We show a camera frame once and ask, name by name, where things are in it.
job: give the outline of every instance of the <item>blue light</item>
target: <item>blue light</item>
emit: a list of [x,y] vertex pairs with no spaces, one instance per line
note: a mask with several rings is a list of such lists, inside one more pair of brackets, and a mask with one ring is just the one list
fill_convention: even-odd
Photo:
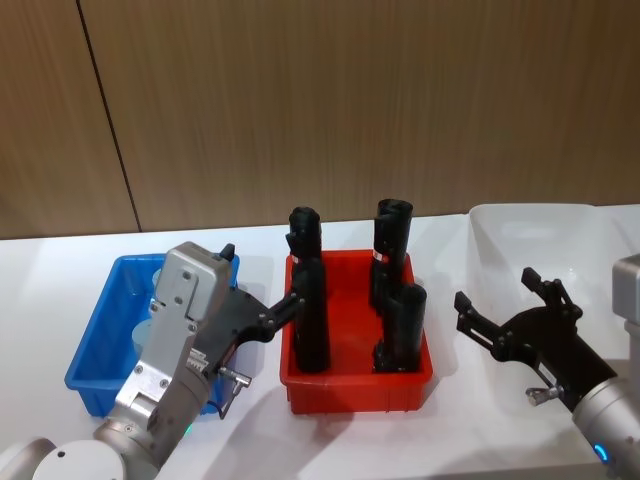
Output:
[[609,461],[609,454],[604,449],[604,447],[602,445],[600,445],[599,443],[596,443],[593,446],[593,451],[596,452],[596,455],[598,455],[598,457],[600,458],[602,463],[607,463]]

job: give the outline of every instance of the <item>wooden wall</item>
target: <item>wooden wall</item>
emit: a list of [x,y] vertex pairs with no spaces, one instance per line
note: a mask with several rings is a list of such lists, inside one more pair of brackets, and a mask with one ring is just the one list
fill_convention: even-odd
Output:
[[135,230],[76,2],[0,1],[0,238]]

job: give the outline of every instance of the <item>metal bracket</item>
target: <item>metal bracket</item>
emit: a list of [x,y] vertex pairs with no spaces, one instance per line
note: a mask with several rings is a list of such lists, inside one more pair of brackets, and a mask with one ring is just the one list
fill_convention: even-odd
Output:
[[556,398],[560,398],[564,390],[560,385],[551,388],[527,388],[524,392],[529,399],[529,403],[537,407],[538,405],[542,405],[543,403],[548,402],[549,400],[555,400]]
[[236,397],[240,394],[243,388],[249,388],[251,385],[251,377],[243,375],[241,373],[236,372],[235,370],[231,370],[227,367],[220,367],[218,373],[225,378],[233,381],[233,390],[231,391],[231,398],[227,400],[227,402],[218,409],[218,414],[220,415],[220,420],[224,420],[224,417],[227,416],[227,412],[229,411],[229,407],[236,399]]

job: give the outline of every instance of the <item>black bottle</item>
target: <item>black bottle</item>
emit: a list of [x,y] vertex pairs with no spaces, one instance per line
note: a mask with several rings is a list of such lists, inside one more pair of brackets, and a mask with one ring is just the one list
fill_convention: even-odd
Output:
[[402,287],[412,213],[413,205],[404,200],[388,198],[378,203],[369,281],[369,304],[378,315],[383,314],[386,299]]
[[296,207],[286,238],[294,257],[291,287],[304,299],[294,320],[296,362],[302,372],[322,372],[330,366],[330,350],[320,216],[312,208]]

